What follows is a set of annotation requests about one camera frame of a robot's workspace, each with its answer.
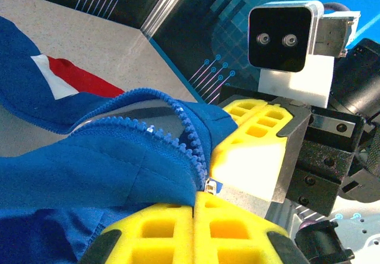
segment blue jacket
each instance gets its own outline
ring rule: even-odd
[[[30,58],[38,48],[1,17],[0,42],[0,103],[49,131],[77,129],[0,157],[0,263],[76,263],[129,214],[156,202],[194,205],[213,148],[237,128],[227,113],[148,88],[55,99]]]

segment camera lens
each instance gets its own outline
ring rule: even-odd
[[[267,34],[267,33],[259,34],[257,36],[256,40],[259,44],[265,46],[266,44],[269,44],[269,42],[270,42],[269,34]]]
[[[287,47],[295,46],[297,42],[297,37],[294,34],[287,34],[283,38],[283,45]]]

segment zipper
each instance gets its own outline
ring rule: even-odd
[[[99,119],[95,120],[90,120],[91,118],[99,114],[110,112],[112,110],[116,110],[120,107],[137,103],[139,101],[154,100],[156,98],[161,99],[165,103],[167,103],[167,105],[170,106],[172,110],[175,112],[177,117],[180,118],[182,125],[185,127],[185,132],[188,134],[190,146],[193,148],[193,150],[186,149],[186,144],[179,144],[179,139],[173,139],[170,133],[164,135],[163,129],[155,130],[154,126],[148,127],[145,122],[139,122],[136,119],[131,120],[128,117],[122,118],[116,116],[109,116],[100,117]],[[78,123],[76,123],[76,125],[77,124],[79,125],[75,127],[74,131],[70,134],[70,136],[76,136],[86,129],[104,125],[118,125],[126,127],[132,131],[137,131],[146,135],[151,135],[154,139],[159,140],[164,144],[167,144],[174,150],[180,151],[186,158],[190,160],[193,166],[193,170],[195,170],[196,176],[198,176],[197,183],[199,184],[199,190],[204,190],[207,181],[208,171],[201,140],[197,134],[197,131],[195,130],[194,125],[192,124],[188,115],[183,110],[183,105],[179,101],[171,98],[171,96],[161,91],[150,88],[135,89],[112,99],[111,101],[107,102],[106,104],[102,105],[101,107],[97,108],[91,113],[85,115],[82,119],[80,119],[80,121],[78,121]]]

